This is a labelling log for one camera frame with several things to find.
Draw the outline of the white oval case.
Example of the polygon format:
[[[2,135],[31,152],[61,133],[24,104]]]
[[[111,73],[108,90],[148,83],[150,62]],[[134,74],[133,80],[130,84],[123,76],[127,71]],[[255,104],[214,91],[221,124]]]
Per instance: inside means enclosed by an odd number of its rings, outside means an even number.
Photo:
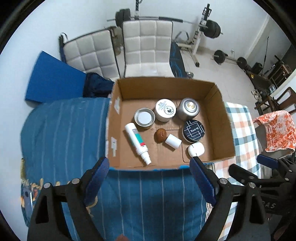
[[[205,152],[205,147],[201,142],[196,142],[191,144],[188,148],[188,154],[190,157],[199,157],[202,156]]]

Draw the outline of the small white cylinder bottle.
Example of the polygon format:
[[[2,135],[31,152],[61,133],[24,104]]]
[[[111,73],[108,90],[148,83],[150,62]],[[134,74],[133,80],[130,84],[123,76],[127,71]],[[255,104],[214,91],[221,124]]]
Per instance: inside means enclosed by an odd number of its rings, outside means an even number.
[[[174,149],[178,149],[182,143],[182,140],[172,134],[169,134],[165,140],[165,143]]]

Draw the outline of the black round tin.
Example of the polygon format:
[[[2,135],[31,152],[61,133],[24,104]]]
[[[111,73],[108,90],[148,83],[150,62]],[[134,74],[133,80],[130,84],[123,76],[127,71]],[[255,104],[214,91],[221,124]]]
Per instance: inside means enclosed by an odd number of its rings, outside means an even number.
[[[204,126],[198,120],[187,120],[182,128],[182,135],[187,142],[196,143],[205,135]]]

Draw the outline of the white spray bottle teal label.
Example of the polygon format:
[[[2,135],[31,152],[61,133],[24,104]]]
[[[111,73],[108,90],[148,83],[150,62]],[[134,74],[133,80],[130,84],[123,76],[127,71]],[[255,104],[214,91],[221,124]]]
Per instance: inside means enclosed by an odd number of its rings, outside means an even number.
[[[134,123],[128,123],[125,125],[125,131],[139,157],[144,161],[144,163],[148,166],[150,165],[151,158],[148,153],[148,148],[143,141],[141,135],[139,134],[137,127]]]

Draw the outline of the brown walnut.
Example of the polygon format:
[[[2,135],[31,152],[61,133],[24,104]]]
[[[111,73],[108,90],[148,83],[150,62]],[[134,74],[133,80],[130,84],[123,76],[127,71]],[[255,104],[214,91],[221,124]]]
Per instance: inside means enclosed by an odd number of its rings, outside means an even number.
[[[167,132],[164,128],[159,128],[154,134],[156,143],[162,143],[167,139]]]

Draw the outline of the silver metal can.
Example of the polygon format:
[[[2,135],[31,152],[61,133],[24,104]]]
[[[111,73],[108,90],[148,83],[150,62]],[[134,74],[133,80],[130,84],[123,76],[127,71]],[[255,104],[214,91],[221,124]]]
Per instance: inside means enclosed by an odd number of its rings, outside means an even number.
[[[198,102],[192,98],[184,98],[177,107],[177,116],[183,120],[191,120],[200,112]]]

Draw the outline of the shallow silver tin lid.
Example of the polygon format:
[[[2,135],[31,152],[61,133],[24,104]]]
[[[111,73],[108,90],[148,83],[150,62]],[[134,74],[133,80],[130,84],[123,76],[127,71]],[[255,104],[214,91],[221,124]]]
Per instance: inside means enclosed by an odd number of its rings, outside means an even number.
[[[155,122],[155,114],[149,108],[140,108],[134,113],[134,121],[137,126],[143,129],[149,129]]]

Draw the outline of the white round jar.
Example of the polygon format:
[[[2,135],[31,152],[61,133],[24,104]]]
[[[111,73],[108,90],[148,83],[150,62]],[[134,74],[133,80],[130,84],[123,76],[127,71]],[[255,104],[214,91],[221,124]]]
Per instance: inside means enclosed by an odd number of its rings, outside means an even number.
[[[176,114],[176,106],[169,99],[160,99],[154,108],[154,114],[158,121],[166,123],[170,121]]]

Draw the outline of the orange floral towel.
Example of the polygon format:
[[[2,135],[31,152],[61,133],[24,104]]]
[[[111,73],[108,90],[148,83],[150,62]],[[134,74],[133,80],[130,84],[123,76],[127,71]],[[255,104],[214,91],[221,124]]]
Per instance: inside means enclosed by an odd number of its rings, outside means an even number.
[[[266,113],[253,119],[253,123],[265,127],[266,152],[295,151],[295,124],[289,112],[278,110]]]

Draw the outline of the blue striped cloth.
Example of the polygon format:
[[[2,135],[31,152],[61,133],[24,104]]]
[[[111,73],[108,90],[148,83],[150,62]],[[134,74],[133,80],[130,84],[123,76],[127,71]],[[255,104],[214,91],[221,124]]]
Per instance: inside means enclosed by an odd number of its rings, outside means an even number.
[[[40,104],[21,131],[23,187],[33,207],[44,183],[65,185],[105,154],[109,99],[76,98]],[[189,169],[110,170],[87,208],[104,240],[194,240],[205,223],[206,202]]]

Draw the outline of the brown wooden chair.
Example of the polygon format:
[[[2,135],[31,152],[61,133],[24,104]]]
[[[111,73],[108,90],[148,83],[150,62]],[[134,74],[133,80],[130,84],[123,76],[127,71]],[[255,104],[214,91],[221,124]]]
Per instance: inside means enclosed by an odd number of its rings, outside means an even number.
[[[285,94],[289,94],[288,98],[281,101]],[[258,101],[255,103],[255,108],[259,115],[263,115],[263,112],[270,108],[271,112],[278,110],[287,110],[289,107],[292,107],[292,110],[289,110],[290,115],[295,113],[295,91],[288,87],[278,98],[267,96],[264,100]]]

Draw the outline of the open cardboard box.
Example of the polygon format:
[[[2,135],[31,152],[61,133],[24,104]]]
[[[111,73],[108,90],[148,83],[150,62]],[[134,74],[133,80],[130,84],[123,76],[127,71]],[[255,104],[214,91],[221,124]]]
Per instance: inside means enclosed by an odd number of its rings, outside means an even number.
[[[212,82],[169,77],[134,77],[119,79],[113,86],[106,123],[106,153],[110,166],[118,170],[177,169],[188,166],[189,142],[182,135],[184,121],[174,116],[163,123],[156,120],[151,128],[138,128],[147,145],[152,163],[145,165],[132,146],[125,125],[134,121],[134,113],[140,108],[153,110],[160,99],[169,99],[178,106],[182,99],[196,100],[200,112],[196,120],[204,126],[201,143],[205,147],[200,157],[203,162],[227,160],[235,155],[232,130],[221,92]],[[178,149],[165,142],[156,143],[154,134],[159,128],[182,140]]]

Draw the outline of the blue foam cushion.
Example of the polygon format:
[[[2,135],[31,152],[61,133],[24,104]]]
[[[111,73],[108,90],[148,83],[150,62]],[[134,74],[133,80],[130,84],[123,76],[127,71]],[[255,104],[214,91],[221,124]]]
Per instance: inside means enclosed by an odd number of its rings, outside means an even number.
[[[38,103],[83,96],[86,74],[42,51],[32,70],[26,101]]]

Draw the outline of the floor barbell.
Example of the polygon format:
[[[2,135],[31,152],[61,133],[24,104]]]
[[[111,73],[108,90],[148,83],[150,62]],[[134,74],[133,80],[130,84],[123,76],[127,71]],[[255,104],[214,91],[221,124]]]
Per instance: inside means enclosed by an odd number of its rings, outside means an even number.
[[[224,53],[221,50],[216,50],[214,52],[213,58],[217,64],[222,64],[225,62],[225,60],[230,60],[232,62],[235,62],[241,69],[245,69],[247,66],[247,61],[245,58],[239,57],[235,59],[235,58],[229,57],[226,53]]]

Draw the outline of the black blue bench pad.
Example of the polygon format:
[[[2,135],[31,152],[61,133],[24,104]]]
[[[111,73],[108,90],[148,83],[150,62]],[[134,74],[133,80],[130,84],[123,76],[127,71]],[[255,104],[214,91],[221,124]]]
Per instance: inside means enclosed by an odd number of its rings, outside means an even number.
[[[177,43],[171,43],[170,67],[173,75],[178,78],[187,78],[184,62]]]

